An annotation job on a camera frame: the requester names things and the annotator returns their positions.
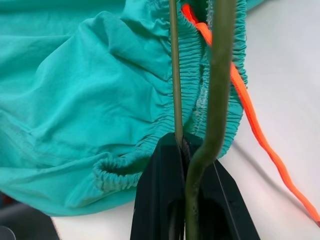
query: black holder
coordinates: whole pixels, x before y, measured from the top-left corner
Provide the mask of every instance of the black holder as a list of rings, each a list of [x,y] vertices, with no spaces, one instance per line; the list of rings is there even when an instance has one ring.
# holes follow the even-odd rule
[[[184,239],[186,175],[202,143],[185,133],[182,152],[174,133],[158,141],[137,185],[130,240]],[[205,170],[198,202],[200,239],[260,239],[236,182],[219,161]]]

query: white surface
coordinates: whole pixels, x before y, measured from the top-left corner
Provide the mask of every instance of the white surface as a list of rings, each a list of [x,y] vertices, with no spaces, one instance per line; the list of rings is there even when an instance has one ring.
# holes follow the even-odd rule
[[[267,0],[247,18],[248,90],[261,128],[298,189],[320,211],[320,0]],[[244,116],[221,159],[262,240],[320,240]],[[134,204],[53,218],[62,240],[128,240]]]

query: shirred fabric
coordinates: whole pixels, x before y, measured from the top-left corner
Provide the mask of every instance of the shirred fabric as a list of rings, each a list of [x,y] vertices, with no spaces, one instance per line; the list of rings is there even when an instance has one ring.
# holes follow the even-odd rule
[[[50,216],[133,200],[158,139],[174,131],[168,0],[0,0],[0,8],[0,190]],[[245,11],[233,58],[247,81]],[[206,45],[180,11],[178,30],[183,123],[203,137]],[[241,106],[229,115],[222,154]]]

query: metal rod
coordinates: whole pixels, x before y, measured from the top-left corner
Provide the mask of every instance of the metal rod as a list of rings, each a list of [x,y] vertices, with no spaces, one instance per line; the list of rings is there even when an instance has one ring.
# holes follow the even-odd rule
[[[174,131],[175,131],[176,141],[180,146],[180,148],[182,148],[184,130],[183,130],[183,121],[182,121],[177,0],[169,0],[169,12],[170,12],[171,53],[172,53]]]
[[[227,122],[236,0],[215,0],[214,7],[206,132],[202,146],[191,159],[185,184],[186,240],[200,239],[200,183],[205,169],[220,152]]]

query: orange cord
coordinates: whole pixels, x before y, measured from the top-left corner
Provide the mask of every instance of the orange cord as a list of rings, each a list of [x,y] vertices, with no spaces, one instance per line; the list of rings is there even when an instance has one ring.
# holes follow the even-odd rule
[[[184,16],[195,25],[195,27],[201,32],[204,40],[207,42],[208,45],[212,45],[212,33],[208,28],[207,24],[204,22],[199,22],[196,16],[194,15],[191,6],[189,4],[185,4],[182,7],[182,13]],[[292,182],[290,175],[286,169],[286,166],[280,159],[280,157],[276,154],[276,152],[270,147],[268,144],[261,128],[259,122],[256,117],[256,113],[251,102],[250,96],[248,94],[247,88],[242,80],[235,64],[231,63],[230,69],[230,78],[231,82],[239,96],[241,104],[244,108],[244,112],[248,121],[250,123],[252,132],[259,142],[260,146],[268,153],[269,157],[275,164],[278,172],[282,178],[282,181],[286,185],[286,187],[300,200],[300,202],[304,205],[312,219],[317,223],[320,227],[320,216],[316,210],[316,208],[309,202],[309,200],[296,188],[294,183]]]

